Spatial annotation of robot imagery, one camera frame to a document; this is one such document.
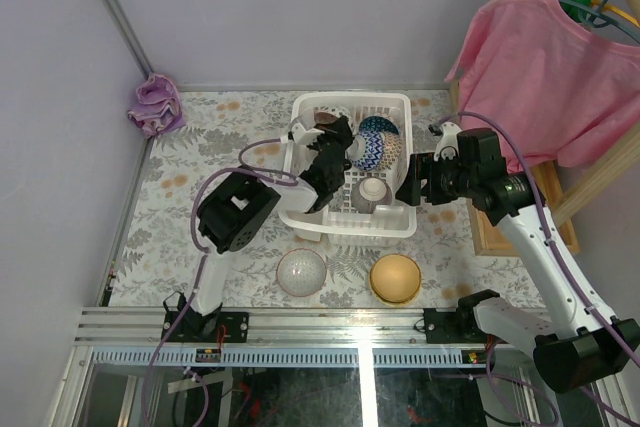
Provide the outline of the brown checker pattern bowl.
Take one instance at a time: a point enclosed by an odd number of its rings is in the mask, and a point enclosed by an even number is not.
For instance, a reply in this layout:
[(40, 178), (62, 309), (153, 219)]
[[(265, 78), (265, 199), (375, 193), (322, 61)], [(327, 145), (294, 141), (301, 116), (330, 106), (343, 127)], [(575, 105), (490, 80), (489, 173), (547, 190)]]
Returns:
[(403, 141), (400, 135), (391, 132), (382, 132), (381, 135), (384, 140), (383, 154), (377, 169), (384, 171), (392, 169), (396, 165), (403, 151)]

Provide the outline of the purple striped bowl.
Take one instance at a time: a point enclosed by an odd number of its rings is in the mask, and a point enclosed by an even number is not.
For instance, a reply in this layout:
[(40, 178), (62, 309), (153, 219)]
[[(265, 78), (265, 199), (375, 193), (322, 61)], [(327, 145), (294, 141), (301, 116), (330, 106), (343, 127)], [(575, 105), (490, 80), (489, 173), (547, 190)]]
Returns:
[(358, 213), (372, 214), (378, 206), (392, 203), (392, 191), (384, 180), (367, 177), (352, 187), (350, 199), (352, 207)]

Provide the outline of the white plastic dish rack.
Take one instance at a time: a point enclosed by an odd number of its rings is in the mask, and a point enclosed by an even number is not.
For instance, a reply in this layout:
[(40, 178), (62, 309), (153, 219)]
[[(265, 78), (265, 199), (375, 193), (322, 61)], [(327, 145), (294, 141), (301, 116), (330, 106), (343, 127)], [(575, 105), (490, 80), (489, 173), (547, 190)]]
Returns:
[(390, 205), (377, 207), (372, 214), (361, 214), (352, 207), (350, 199), (352, 187), (363, 178), (384, 180), (392, 192), (396, 192), (404, 181), (413, 153), (410, 99), (400, 93), (308, 93), (294, 101), (291, 118), (312, 120), (315, 108), (325, 105), (347, 107), (353, 117), (354, 131), (366, 117), (380, 115), (389, 118), (399, 129), (403, 151), (392, 169), (366, 172), (352, 168), (346, 171), (344, 185), (321, 211), (312, 214), (281, 211), (280, 220), (303, 239), (318, 241), (325, 236), (332, 244), (387, 247), (411, 237), (417, 228), (414, 207), (393, 200)]

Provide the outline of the blue triangle pattern bowl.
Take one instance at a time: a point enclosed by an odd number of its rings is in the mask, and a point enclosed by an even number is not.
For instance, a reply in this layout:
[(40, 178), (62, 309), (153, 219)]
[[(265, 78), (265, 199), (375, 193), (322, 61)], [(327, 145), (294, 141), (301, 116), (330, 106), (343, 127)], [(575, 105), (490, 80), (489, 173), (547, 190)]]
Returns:
[(359, 124), (360, 132), (380, 132), (399, 135), (399, 129), (392, 120), (380, 115), (364, 118)]

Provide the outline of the red eye pattern bowl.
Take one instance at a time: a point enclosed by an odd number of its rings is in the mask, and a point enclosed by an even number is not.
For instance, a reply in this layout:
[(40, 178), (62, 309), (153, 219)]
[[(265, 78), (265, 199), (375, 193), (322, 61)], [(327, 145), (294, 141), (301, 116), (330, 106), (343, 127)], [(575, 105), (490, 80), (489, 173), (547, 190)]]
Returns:
[(314, 110), (314, 120), (317, 124), (328, 125), (340, 117), (345, 117), (350, 128), (353, 128), (353, 117), (350, 110), (345, 106), (325, 105), (316, 107)]

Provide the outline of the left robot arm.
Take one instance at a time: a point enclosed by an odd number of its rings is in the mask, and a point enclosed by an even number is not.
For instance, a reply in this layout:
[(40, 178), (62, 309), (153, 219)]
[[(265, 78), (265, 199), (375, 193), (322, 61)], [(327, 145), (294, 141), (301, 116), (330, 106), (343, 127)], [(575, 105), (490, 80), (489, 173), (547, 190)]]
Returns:
[[(211, 174), (202, 184), (191, 211), (190, 235), (202, 253), (187, 306), (184, 329), (197, 341), (212, 339), (219, 328), (215, 312), (223, 305), (223, 290), (230, 267), (216, 260), (237, 252), (256, 236), (274, 211), (315, 214), (327, 206), (345, 183), (351, 168), (347, 151), (354, 134), (346, 116), (330, 124), (295, 118), (285, 134), (259, 140), (241, 149), (239, 165)], [(315, 154), (303, 172), (251, 166), (244, 154), (257, 147), (292, 143)]]

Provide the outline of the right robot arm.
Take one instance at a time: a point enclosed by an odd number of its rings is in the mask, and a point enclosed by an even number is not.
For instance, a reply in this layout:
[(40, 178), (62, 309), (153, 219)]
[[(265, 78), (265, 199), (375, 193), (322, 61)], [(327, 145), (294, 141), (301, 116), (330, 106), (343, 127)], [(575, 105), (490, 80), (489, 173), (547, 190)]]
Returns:
[(492, 334), (530, 357), (556, 393), (566, 393), (638, 362), (639, 325), (620, 319), (591, 286), (556, 228), (532, 174), (510, 174), (497, 133), (462, 130), (453, 122), (431, 129), (434, 151), (411, 156), (397, 200), (417, 206), (465, 198), (511, 242), (534, 281), (549, 319), (511, 306), (496, 293), (474, 294), (456, 316), (458, 334), (478, 341)]

